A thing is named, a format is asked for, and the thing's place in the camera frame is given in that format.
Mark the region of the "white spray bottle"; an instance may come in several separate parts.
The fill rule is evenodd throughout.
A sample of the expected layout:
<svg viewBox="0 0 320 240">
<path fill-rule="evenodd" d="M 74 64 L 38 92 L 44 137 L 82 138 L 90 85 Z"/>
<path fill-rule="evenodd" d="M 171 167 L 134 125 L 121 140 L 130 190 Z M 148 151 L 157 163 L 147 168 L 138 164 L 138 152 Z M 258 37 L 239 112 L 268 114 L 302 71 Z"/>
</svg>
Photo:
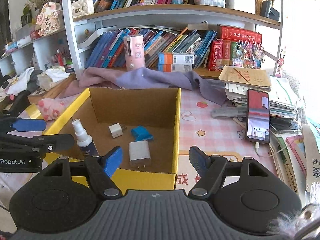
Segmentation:
<svg viewBox="0 0 320 240">
<path fill-rule="evenodd" d="M 76 135 L 76 144 L 80 148 L 84 157 L 89 155 L 98 155 L 99 153 L 94 144 L 93 138 L 87 133 L 80 119 L 73 120 L 72 125 Z"/>
</svg>

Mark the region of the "white power adapter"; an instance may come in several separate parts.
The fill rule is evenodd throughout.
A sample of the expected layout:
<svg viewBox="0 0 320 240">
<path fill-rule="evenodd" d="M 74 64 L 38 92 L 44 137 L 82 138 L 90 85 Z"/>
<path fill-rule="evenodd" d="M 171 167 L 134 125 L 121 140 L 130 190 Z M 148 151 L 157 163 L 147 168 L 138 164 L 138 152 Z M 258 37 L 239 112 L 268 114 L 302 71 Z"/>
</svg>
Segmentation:
<svg viewBox="0 0 320 240">
<path fill-rule="evenodd" d="M 135 168 L 151 165 L 149 143 L 146 140 L 129 143 L 130 166 Z"/>
</svg>

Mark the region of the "small white charger cube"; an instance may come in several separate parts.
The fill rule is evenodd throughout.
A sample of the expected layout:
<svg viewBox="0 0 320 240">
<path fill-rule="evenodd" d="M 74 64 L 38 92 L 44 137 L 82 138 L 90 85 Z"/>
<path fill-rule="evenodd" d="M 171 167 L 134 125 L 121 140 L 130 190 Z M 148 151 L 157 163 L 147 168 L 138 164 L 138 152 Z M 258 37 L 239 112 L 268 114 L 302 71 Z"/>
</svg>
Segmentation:
<svg viewBox="0 0 320 240">
<path fill-rule="evenodd" d="M 116 123 L 109 126 L 108 129 L 110 130 L 112 138 L 115 139 L 123 135 L 124 131 L 127 129 L 127 126 Z"/>
</svg>

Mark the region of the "pink plush paw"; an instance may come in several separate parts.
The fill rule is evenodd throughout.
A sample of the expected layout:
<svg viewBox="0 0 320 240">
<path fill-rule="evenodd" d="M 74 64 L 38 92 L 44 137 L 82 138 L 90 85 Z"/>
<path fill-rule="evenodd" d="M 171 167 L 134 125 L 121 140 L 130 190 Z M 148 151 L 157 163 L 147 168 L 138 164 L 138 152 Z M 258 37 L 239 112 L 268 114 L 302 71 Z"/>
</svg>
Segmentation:
<svg viewBox="0 0 320 240">
<path fill-rule="evenodd" d="M 66 109 L 64 101 L 50 98 L 42 99 L 38 102 L 40 113 L 45 121 L 56 120 Z"/>
</svg>

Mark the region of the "blue item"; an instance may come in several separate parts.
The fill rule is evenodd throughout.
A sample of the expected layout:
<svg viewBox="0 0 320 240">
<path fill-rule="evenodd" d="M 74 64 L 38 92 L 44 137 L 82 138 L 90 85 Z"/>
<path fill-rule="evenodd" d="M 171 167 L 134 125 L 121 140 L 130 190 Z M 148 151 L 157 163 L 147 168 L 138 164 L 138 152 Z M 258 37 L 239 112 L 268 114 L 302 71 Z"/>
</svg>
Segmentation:
<svg viewBox="0 0 320 240">
<path fill-rule="evenodd" d="M 131 129 L 131 135 L 135 141 L 150 141 L 153 140 L 153 135 L 143 126 L 137 126 Z"/>
</svg>

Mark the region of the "yellow tape roll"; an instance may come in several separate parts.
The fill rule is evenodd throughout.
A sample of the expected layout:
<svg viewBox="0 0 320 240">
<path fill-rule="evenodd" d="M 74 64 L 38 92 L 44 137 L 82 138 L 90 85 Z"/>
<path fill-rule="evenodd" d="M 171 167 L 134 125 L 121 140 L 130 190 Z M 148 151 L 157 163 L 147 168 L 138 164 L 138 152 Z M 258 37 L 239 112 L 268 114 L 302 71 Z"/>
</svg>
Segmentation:
<svg viewBox="0 0 320 240">
<path fill-rule="evenodd" d="M 29 105 L 25 111 L 31 119 L 43 119 L 43 116 L 36 104 Z"/>
</svg>

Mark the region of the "wooden chess box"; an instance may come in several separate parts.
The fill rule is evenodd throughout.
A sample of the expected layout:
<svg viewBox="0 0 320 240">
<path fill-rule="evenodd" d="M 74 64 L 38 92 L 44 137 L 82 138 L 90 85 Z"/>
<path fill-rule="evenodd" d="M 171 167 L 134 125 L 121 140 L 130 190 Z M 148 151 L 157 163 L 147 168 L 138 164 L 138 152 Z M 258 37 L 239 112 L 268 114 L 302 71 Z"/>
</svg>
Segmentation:
<svg viewBox="0 0 320 240">
<path fill-rule="evenodd" d="M 37 89 L 35 92 L 28 95 L 28 100 L 31 104 L 37 104 L 44 98 L 55 99 L 75 79 L 76 76 L 74 73 L 72 73 L 68 78 L 60 81 L 55 87 L 51 88 L 50 90 L 44 90 L 41 88 Z"/>
</svg>

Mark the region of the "tissue box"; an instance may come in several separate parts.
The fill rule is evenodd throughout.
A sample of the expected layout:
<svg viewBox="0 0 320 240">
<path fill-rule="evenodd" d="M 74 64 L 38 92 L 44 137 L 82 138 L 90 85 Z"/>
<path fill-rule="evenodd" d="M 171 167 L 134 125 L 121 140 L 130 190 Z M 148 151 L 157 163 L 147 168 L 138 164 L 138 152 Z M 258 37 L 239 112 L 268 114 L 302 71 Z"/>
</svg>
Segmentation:
<svg viewBox="0 0 320 240">
<path fill-rule="evenodd" d="M 65 68 L 62 66 L 53 67 L 47 69 L 37 76 L 39 87 L 44 90 L 50 90 L 55 87 L 60 81 L 68 78 L 69 73 L 65 71 Z"/>
</svg>

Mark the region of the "yellow cardboard box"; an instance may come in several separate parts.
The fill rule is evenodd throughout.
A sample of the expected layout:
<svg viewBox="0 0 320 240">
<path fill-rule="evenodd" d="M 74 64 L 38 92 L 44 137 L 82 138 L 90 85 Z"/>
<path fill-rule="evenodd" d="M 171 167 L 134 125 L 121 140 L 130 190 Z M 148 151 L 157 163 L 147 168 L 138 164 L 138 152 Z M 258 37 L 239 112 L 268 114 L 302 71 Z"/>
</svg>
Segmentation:
<svg viewBox="0 0 320 240">
<path fill-rule="evenodd" d="M 46 130 L 46 135 L 75 134 L 72 121 L 80 119 L 92 136 L 98 153 L 104 156 L 115 146 L 123 150 L 123 161 L 112 176 L 122 192 L 135 190 L 173 190 L 178 173 L 181 90 L 85 89 Z M 112 138 L 109 126 L 120 123 L 127 129 Z M 143 126 L 152 135 L 149 149 L 151 165 L 130 166 L 129 143 L 135 139 L 131 129 Z"/>
</svg>

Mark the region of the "smartphone with red screen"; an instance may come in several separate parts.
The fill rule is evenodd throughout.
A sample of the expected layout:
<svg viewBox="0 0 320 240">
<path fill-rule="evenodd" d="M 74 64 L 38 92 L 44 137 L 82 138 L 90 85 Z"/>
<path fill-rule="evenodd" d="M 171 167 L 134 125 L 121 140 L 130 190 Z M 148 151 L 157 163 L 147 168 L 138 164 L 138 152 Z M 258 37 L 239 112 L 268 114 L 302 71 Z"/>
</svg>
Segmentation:
<svg viewBox="0 0 320 240">
<path fill-rule="evenodd" d="M 267 92 L 247 90 L 246 138 L 251 142 L 270 142 L 270 102 Z"/>
</svg>

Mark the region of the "stack of books right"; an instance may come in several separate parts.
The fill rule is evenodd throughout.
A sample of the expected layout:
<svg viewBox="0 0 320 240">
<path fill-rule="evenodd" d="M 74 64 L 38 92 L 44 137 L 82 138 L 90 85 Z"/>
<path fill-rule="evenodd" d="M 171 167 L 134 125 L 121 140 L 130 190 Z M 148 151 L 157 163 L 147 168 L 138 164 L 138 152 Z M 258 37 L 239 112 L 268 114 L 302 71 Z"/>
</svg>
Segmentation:
<svg viewBox="0 0 320 240">
<path fill-rule="evenodd" d="M 302 124 L 297 122 L 299 108 L 298 98 L 284 78 L 270 77 L 269 91 L 271 106 L 271 139 L 270 151 L 274 159 L 279 178 L 304 200 L 306 192 L 306 157 L 303 135 L 300 131 Z M 225 83 L 225 93 L 235 106 L 233 110 L 214 110 L 213 118 L 232 118 L 245 128 L 246 93 L 248 88 L 234 83 Z"/>
</svg>

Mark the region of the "purple pink cloth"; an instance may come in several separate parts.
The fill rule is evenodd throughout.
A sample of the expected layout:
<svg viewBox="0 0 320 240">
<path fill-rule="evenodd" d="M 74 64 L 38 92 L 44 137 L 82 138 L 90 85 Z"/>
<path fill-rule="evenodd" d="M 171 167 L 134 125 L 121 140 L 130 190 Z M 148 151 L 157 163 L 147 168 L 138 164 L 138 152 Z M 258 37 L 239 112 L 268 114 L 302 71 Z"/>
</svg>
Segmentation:
<svg viewBox="0 0 320 240">
<path fill-rule="evenodd" d="M 80 79 L 72 81 L 60 94 L 60 98 L 79 94 L 87 87 L 93 86 L 115 89 L 181 88 L 196 90 L 203 98 L 218 105 L 223 105 L 227 101 L 224 84 L 221 81 L 209 82 L 201 78 L 195 71 L 169 73 L 138 68 L 125 72 L 96 67 L 87 68 Z"/>
</svg>

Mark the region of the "brown paper envelope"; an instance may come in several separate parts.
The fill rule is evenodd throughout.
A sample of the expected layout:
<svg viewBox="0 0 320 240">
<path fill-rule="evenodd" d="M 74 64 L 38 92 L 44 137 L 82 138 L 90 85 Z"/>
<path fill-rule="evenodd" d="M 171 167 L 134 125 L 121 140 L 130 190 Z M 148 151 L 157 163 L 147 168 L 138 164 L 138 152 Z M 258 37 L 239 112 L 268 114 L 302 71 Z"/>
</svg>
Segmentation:
<svg viewBox="0 0 320 240">
<path fill-rule="evenodd" d="M 225 83 L 242 84 L 261 89 L 271 88 L 269 74 L 261 69 L 224 66 L 218 79 Z"/>
</svg>

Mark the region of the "pink doll figure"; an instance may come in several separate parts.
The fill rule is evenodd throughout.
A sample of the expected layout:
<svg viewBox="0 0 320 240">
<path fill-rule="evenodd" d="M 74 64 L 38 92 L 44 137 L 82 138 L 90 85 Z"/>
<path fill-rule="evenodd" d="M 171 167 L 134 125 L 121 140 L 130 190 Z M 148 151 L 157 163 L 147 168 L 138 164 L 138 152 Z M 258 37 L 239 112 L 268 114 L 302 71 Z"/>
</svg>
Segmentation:
<svg viewBox="0 0 320 240">
<path fill-rule="evenodd" d="M 60 11 L 59 3 L 47 2 L 42 6 L 41 13 L 36 18 L 36 24 L 40 26 L 40 36 L 48 36 L 61 29 Z"/>
</svg>

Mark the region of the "orange blue white box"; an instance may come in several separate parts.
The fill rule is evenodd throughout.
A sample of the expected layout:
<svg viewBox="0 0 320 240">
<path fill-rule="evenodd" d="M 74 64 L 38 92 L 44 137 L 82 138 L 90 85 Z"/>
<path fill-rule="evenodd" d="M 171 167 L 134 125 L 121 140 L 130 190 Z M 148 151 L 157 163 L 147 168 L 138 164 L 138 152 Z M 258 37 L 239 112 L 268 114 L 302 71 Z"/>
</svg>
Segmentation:
<svg viewBox="0 0 320 240">
<path fill-rule="evenodd" d="M 189 53 L 159 53 L 157 70 L 161 72 L 189 72 L 194 64 L 194 55 Z"/>
</svg>

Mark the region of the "pink cylindrical container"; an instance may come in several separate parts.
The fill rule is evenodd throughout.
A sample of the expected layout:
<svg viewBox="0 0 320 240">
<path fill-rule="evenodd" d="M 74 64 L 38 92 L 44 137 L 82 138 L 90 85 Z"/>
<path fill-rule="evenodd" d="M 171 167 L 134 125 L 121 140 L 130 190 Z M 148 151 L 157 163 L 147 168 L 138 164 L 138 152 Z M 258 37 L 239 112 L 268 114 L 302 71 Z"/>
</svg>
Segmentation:
<svg viewBox="0 0 320 240">
<path fill-rule="evenodd" d="M 123 38 L 127 71 L 145 67 L 143 35 L 127 35 Z"/>
</svg>

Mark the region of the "red dictionary book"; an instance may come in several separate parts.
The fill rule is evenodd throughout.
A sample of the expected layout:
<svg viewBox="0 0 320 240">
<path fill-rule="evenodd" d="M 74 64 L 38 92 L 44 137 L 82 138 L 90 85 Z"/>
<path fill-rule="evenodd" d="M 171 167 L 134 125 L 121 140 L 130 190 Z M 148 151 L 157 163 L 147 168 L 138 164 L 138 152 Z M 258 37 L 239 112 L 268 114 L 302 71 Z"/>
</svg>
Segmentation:
<svg viewBox="0 0 320 240">
<path fill-rule="evenodd" d="M 220 72 L 224 66 L 260 68 L 264 57 L 262 41 L 261 33 L 219 25 L 210 45 L 208 70 Z"/>
</svg>

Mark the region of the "white quilted handbag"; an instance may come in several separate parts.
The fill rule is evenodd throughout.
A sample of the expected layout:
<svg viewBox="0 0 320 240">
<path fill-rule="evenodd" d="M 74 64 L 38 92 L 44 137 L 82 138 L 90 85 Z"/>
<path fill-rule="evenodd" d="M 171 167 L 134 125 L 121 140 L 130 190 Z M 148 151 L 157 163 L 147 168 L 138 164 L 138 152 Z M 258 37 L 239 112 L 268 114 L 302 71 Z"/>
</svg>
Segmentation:
<svg viewBox="0 0 320 240">
<path fill-rule="evenodd" d="M 93 0 L 73 0 L 71 12 L 73 19 L 94 14 Z"/>
</svg>

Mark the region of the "white bookshelf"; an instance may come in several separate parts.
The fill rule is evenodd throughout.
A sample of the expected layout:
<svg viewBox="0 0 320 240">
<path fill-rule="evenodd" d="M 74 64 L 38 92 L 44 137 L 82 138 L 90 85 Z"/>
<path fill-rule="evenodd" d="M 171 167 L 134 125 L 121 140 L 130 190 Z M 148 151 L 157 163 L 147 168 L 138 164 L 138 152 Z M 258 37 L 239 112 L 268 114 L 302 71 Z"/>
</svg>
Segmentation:
<svg viewBox="0 0 320 240">
<path fill-rule="evenodd" d="M 74 19 L 71 14 L 71 0 L 62 0 L 63 19 L 69 51 L 77 78 L 84 71 L 85 58 L 93 45 L 84 45 L 85 40 L 100 28 L 122 28 L 152 25 L 184 30 L 187 25 L 208 22 L 210 29 L 218 25 L 242 27 L 255 31 L 257 26 L 269 28 L 274 37 L 274 46 L 280 49 L 283 24 L 248 12 L 191 4 L 138 5 L 124 9 L 107 10 Z"/>
</svg>

